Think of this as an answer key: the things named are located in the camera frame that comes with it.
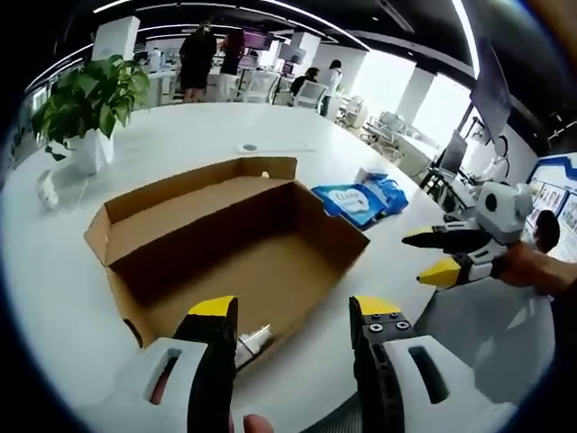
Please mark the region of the person's right hand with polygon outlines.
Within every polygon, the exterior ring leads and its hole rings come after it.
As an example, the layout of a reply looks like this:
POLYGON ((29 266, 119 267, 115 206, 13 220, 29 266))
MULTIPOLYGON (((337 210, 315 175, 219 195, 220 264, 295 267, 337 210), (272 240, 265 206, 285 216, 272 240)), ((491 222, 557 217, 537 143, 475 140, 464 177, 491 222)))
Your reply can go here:
POLYGON ((556 259, 519 241, 497 260, 494 277, 513 287, 533 287, 542 294, 554 295, 563 288, 558 268, 556 259))

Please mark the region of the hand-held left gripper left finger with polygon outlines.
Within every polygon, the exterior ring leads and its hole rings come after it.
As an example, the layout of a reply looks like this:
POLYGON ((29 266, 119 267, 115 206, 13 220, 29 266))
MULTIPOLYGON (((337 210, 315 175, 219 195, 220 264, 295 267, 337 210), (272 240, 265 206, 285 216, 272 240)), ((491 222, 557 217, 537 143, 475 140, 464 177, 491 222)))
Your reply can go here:
POLYGON ((238 299, 191 308, 140 350, 103 404, 105 432, 226 432, 236 375, 238 299))

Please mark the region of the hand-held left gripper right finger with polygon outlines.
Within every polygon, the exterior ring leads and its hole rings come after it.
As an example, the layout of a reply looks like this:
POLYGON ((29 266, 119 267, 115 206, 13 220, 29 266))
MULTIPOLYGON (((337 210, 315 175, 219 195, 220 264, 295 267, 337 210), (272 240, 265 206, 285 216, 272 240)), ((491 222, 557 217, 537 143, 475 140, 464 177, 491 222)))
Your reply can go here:
POLYGON ((486 399, 467 364, 383 299, 352 296, 349 312, 363 431, 473 430, 486 399))

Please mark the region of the person's left hand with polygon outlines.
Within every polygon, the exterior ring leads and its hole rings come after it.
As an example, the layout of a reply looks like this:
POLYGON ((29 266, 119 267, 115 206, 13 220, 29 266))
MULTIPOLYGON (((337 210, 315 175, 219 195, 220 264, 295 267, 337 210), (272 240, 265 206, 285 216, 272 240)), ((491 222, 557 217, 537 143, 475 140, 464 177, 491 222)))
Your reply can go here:
POLYGON ((243 431, 247 433, 273 433, 274 427, 267 418, 271 405, 264 401, 247 403, 243 414, 243 431))

